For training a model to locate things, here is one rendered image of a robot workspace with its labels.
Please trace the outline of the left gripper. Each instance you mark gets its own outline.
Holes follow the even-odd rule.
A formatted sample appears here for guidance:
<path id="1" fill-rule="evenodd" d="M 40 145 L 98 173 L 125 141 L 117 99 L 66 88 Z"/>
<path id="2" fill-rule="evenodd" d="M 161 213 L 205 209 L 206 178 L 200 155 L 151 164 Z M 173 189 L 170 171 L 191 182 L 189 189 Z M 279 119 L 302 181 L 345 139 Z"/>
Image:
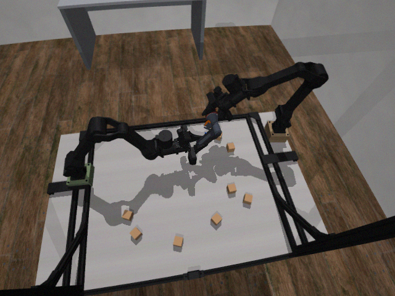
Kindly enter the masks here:
<path id="1" fill-rule="evenodd" d="M 187 125 L 182 125 L 181 128 L 184 128 L 185 131 L 188 130 Z M 200 136 L 200 135 L 195 135 L 195 134 L 191 133 L 190 131 L 189 131 L 189 135 L 191 136 L 191 141 L 190 141 L 190 142 L 197 141 L 198 139 L 200 139 L 200 138 L 202 137 L 202 136 Z M 196 154 L 197 154 L 200 150 L 202 150 L 203 148 L 205 148 L 206 146 L 208 146 L 208 144 L 201 144 L 201 145 L 198 145 L 198 146 L 194 145 L 194 147 L 191 147 L 190 142 L 189 142 L 188 145 L 186 145 L 186 146 L 188 146 L 187 149 L 181 149 L 181 148 L 178 148 L 178 147 L 177 147 L 178 141 L 175 141 L 175 139 L 174 139 L 174 141 L 173 141 L 174 154 L 177 154 L 177 155 L 178 155 L 178 153 L 180 153 L 180 152 L 185 152 L 185 153 L 188 152 L 189 164 L 190 164 L 190 165 L 196 165 L 196 161 L 197 161 Z"/>

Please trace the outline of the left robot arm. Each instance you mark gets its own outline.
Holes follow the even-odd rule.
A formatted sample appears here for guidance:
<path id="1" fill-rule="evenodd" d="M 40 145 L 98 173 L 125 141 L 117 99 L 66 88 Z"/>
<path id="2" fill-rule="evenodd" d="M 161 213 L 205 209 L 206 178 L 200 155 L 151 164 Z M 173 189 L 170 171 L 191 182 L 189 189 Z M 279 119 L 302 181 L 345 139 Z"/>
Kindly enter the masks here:
<path id="1" fill-rule="evenodd" d="M 107 125 L 117 128 L 117 132 L 108 135 Z M 175 141 L 178 141 L 177 147 L 187 149 L 188 146 L 186 145 L 191 141 L 189 131 L 180 128 L 177 129 L 177 134 L 178 138 L 175 138 Z M 92 117 L 87 132 L 79 145 L 74 151 L 70 151 L 66 155 L 63 176 L 71 176 L 71 181 L 85 179 L 85 156 L 87 153 L 95 143 L 110 142 L 117 138 L 124 139 L 135 146 L 148 160 L 154 160 L 158 156 L 163 158 L 165 155 L 174 154 L 172 133 L 169 130 L 164 129 L 155 138 L 146 140 L 125 122 L 118 122 L 110 117 Z"/>

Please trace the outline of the black hose nozzle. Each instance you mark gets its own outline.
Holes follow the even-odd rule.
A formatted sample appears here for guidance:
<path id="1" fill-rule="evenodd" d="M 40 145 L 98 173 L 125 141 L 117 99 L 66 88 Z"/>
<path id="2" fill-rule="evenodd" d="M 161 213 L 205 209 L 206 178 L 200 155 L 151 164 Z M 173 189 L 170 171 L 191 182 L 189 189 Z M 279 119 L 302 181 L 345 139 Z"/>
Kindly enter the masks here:
<path id="1" fill-rule="evenodd" d="M 222 133 L 220 125 L 218 124 L 217 110 L 205 115 L 205 117 L 207 121 L 204 124 L 204 126 L 206 126 L 204 128 L 207 129 L 208 132 L 205 132 L 205 134 L 196 141 L 196 146 L 201 144 L 209 144 L 211 141 L 221 136 Z"/>

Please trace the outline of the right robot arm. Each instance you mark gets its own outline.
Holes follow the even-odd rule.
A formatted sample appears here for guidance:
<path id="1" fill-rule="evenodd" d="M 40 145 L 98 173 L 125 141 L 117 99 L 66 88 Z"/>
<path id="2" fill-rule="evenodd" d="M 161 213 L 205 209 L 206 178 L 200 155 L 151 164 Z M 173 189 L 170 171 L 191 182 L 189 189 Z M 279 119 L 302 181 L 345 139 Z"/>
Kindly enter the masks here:
<path id="1" fill-rule="evenodd" d="M 240 79 L 238 74 L 228 74 L 223 78 L 222 84 L 238 104 L 245 98 L 250 100 L 250 96 L 259 97 L 268 89 L 297 77 L 304 79 L 303 84 L 286 104 L 278 105 L 275 109 L 276 120 L 272 123 L 274 133 L 286 133 L 286 128 L 291 127 L 290 119 L 295 108 L 313 89 L 321 87 L 328 81 L 328 74 L 323 64 L 297 62 L 293 66 L 269 76 L 258 76 L 255 78 Z"/>

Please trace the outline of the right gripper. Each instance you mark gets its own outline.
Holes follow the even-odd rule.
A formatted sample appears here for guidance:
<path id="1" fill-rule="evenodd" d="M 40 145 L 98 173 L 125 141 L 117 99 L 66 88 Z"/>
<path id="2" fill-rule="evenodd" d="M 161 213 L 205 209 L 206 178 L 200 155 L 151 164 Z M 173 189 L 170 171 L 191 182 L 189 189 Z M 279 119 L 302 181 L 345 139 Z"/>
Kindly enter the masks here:
<path id="1" fill-rule="evenodd" d="M 228 121 L 232 121 L 233 116 L 230 112 L 230 108 L 236 107 L 236 101 L 232 97 L 231 93 L 226 93 L 226 96 L 222 99 L 217 99 L 216 95 L 213 92 L 209 92 L 206 94 L 209 103 L 205 110 L 202 113 L 202 116 L 207 115 L 209 113 L 212 113 L 216 111 L 215 108 L 218 107 L 218 120 L 226 120 L 225 117 L 227 116 Z M 219 102 L 218 102 L 219 101 Z M 222 109 L 223 108 L 223 109 Z"/>

